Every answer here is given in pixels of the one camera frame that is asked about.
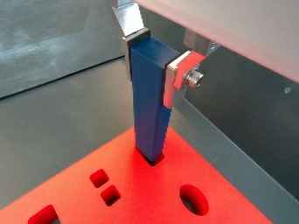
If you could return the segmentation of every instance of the gray panel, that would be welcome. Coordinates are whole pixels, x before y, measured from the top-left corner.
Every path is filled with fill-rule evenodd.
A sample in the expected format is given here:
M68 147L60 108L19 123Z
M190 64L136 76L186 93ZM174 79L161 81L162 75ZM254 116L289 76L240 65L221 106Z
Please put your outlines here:
M299 84L225 48L200 69L186 99L299 200Z
M120 55L109 1L0 1L0 98Z

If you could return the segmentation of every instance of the round hole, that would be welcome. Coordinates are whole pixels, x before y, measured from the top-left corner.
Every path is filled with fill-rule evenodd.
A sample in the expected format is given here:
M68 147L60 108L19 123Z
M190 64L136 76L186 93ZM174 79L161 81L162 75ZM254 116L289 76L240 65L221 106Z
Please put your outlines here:
M182 185L180 189L181 203L196 215L205 215L209 211L209 204L201 191L193 185Z

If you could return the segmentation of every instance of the square hole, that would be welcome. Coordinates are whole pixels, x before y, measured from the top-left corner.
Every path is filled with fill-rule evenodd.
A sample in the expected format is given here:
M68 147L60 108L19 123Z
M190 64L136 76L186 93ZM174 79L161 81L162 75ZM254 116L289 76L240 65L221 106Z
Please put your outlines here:
M58 216L52 205L48 205L38 213L27 220L27 224L49 224L60 223Z
M106 190L100 194L101 199L105 201L108 207L110 207L117 200L121 198L121 195L113 185L110 185Z
M90 176L89 180L96 188L100 188L108 182L108 175L102 169L97 170Z

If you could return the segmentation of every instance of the red surface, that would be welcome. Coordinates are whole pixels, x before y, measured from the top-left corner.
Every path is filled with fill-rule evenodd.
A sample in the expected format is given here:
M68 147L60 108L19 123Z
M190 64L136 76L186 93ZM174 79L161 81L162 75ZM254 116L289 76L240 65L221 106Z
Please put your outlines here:
M162 154L145 162L130 129L5 207L0 223L270 223L172 129Z

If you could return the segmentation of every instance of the metal bracket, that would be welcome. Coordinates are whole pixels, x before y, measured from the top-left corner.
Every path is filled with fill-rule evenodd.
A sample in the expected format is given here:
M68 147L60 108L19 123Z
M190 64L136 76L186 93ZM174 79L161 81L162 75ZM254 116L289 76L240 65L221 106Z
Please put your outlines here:
M130 68L130 46L144 39L150 37L150 31L146 28L142 28L137 32L121 38L121 49L125 54L125 73L126 78L132 80L132 68Z
M184 98L186 85L197 88L201 84L202 74L196 67L204 56L192 52L185 52L174 59L165 68L162 105L170 109Z
M144 28L144 22L136 3L129 0L113 0L112 9L116 15L116 23L120 30L121 50L125 54L126 78L132 80L130 72L130 46L150 37L150 31Z
M210 55L218 48L220 44L214 41L204 38L200 34L193 32L189 29L185 29L182 43L198 54L208 56Z

